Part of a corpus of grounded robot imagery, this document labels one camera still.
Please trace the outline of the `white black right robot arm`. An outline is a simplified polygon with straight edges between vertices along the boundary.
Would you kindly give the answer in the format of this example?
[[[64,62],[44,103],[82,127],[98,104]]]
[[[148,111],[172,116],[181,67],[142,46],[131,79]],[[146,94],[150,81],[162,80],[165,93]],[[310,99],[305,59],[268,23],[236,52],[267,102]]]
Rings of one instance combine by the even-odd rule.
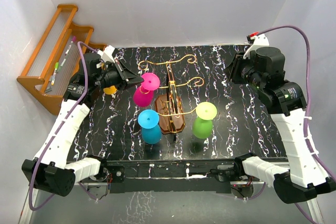
[[[308,105],[301,87],[285,80],[284,63],[280,49],[266,46],[251,51],[250,57],[236,53],[228,67],[230,81],[248,84],[257,91],[280,133],[289,162],[289,168],[283,168],[248,153],[235,158],[234,174],[240,180],[259,178],[271,185],[284,203],[294,204],[335,191],[335,179],[307,146],[304,122]]]

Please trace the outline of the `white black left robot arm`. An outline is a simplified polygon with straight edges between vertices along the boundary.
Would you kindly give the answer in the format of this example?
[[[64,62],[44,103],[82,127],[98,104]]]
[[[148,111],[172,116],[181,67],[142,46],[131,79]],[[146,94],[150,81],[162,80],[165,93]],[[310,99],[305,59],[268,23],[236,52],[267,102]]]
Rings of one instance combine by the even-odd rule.
[[[115,86],[124,90],[144,79],[129,70],[112,54],[102,51],[80,56],[80,68],[70,79],[56,121],[43,146],[32,160],[26,159],[22,171],[29,189],[67,196],[74,184],[93,177],[104,181],[108,168],[103,159],[88,156],[68,163],[67,157],[77,132],[102,89]]]

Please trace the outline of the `magenta wine glass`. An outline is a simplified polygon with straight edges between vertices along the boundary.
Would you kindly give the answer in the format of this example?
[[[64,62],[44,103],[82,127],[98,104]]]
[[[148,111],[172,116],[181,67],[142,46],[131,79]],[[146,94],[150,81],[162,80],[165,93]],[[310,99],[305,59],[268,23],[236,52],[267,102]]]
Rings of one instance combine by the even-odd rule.
[[[141,76],[144,81],[136,89],[133,95],[133,101],[137,106],[147,107],[152,103],[154,91],[160,86],[158,76],[152,72],[145,73]]]

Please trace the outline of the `green wine glass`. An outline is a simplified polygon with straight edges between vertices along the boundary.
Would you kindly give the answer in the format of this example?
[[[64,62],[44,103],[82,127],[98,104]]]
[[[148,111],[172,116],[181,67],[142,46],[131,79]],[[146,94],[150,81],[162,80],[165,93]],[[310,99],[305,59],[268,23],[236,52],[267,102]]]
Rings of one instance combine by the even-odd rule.
[[[217,116],[217,108],[210,102],[202,102],[195,111],[197,118],[194,120],[192,132],[197,138],[208,138],[212,133],[213,119]]]

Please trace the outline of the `orange yellow wine glass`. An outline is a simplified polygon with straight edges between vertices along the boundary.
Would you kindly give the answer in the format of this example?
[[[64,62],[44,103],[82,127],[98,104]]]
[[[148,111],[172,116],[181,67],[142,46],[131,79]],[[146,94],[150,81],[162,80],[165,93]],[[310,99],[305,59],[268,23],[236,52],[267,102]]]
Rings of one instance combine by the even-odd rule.
[[[117,92],[117,88],[115,86],[110,86],[108,88],[104,88],[103,91],[105,94],[108,94],[108,95],[112,95],[112,94],[115,94]]]

